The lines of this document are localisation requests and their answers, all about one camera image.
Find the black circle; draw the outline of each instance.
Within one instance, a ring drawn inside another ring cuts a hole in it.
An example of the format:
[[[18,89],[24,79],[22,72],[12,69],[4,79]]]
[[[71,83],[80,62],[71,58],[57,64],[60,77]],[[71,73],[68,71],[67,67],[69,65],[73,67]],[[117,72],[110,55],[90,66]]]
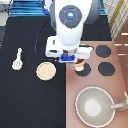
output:
[[[75,28],[78,26],[82,19],[81,10],[72,5],[63,7],[59,12],[59,19],[67,28]]]
[[[98,70],[103,76],[112,76],[115,73],[115,68],[110,62],[100,63]]]
[[[84,69],[82,71],[75,71],[75,72],[77,75],[84,77],[84,76],[89,75],[90,71],[91,71],[91,68],[90,68],[89,64],[85,63]]]
[[[96,48],[96,54],[100,57],[106,58],[111,54],[111,49],[106,45],[99,45]]]

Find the pink surface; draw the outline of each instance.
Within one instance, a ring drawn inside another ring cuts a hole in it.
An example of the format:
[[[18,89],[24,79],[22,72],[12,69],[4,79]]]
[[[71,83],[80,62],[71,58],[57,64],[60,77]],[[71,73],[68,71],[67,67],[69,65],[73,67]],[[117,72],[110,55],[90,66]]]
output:
[[[80,77],[76,75],[74,67],[66,66],[66,128],[90,128],[79,119],[75,110],[75,100],[78,93],[88,86],[97,86],[106,90],[115,103],[125,100],[124,92],[126,88],[115,43],[110,41],[82,43],[94,47],[91,57],[86,61],[91,67],[91,72],[88,76]],[[107,58],[99,57],[95,52],[98,45],[107,45],[111,48],[112,54]],[[98,65],[105,61],[112,63],[115,67],[116,72],[110,77],[102,76],[98,71]],[[116,110],[113,121],[105,128],[128,128],[128,111],[120,112]]]

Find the tan cookie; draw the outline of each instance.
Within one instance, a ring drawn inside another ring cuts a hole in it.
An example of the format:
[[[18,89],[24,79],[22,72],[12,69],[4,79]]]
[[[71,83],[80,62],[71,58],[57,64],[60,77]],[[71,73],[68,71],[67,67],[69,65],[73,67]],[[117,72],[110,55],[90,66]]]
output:
[[[41,80],[47,81],[55,76],[56,68],[50,62],[43,62],[37,67],[36,73]]]

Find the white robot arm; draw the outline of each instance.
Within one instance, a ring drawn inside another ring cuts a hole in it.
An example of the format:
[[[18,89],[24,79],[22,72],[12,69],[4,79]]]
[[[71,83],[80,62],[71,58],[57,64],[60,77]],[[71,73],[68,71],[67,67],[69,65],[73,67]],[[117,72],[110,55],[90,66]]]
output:
[[[99,14],[99,0],[53,1],[50,17],[56,36],[48,37],[46,56],[59,57],[62,63],[88,59],[93,48],[80,46],[83,27],[84,23],[93,23]]]

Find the black burner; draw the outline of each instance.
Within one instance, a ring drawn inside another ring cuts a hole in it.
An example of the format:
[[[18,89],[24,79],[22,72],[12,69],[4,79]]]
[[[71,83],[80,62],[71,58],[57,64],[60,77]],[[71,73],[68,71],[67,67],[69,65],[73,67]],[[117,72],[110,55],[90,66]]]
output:
[[[99,45],[96,48],[96,54],[100,57],[108,57],[111,54],[111,49],[106,45]]]
[[[103,76],[112,76],[115,72],[114,66],[109,62],[100,63],[98,70]]]
[[[91,71],[91,68],[89,66],[89,64],[85,63],[84,65],[84,70],[82,71],[75,71],[77,75],[79,76],[87,76]]]

